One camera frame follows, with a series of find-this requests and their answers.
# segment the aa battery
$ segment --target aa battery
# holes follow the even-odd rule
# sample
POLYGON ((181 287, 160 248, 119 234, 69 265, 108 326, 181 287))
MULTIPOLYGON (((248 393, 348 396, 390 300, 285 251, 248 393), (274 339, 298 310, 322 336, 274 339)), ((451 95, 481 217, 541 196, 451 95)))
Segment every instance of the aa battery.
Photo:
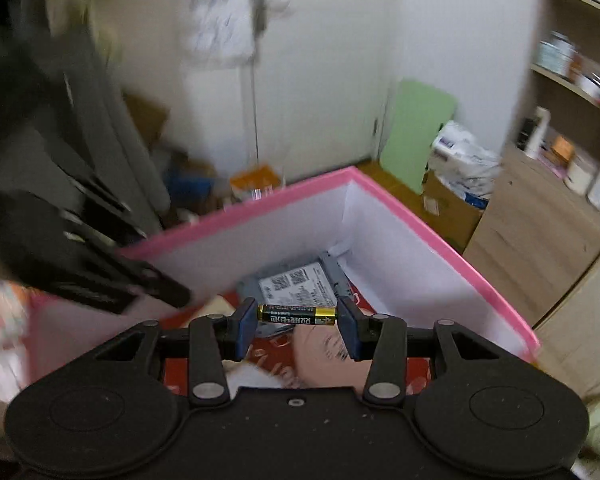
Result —
POLYGON ((334 306, 283 306, 261 304, 258 321, 294 325, 335 325, 334 306))

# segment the door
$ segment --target door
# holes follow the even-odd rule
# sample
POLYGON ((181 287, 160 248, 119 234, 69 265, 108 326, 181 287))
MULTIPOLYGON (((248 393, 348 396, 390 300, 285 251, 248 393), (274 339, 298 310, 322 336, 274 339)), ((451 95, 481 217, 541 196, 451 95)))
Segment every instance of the door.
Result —
POLYGON ((270 1, 254 66, 259 160, 283 158, 296 180, 369 156, 388 93, 395 1, 270 1))

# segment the plastic bag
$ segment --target plastic bag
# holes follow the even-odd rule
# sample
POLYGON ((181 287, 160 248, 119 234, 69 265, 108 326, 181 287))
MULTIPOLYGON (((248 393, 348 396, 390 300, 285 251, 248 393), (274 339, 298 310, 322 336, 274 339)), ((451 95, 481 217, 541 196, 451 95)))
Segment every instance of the plastic bag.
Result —
POLYGON ((500 174, 499 155, 479 146, 475 136, 454 121, 440 130, 432 147, 429 169, 442 184, 468 202, 472 197, 490 199, 500 174))

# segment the pink box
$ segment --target pink box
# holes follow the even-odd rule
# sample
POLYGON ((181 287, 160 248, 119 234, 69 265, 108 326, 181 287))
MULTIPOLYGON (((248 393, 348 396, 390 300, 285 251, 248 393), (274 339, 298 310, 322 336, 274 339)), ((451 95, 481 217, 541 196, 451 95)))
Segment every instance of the pink box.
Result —
MULTIPOLYGON (((416 327, 453 319, 526 360, 539 349, 531 328, 478 272, 355 168, 211 214, 124 253, 189 286, 201 303, 265 266, 325 250, 377 312, 416 327)), ((33 309, 28 338, 32 379, 141 320, 174 312, 149 297, 122 316, 42 301, 33 309)))

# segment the green board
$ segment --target green board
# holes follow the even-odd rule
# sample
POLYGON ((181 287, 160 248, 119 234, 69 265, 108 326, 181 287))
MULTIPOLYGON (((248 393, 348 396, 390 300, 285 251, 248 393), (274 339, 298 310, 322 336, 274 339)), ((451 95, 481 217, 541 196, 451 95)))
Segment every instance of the green board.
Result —
POLYGON ((422 179, 440 126, 456 111, 456 98, 418 81, 402 81, 394 103, 394 126, 380 166, 422 194, 422 179))

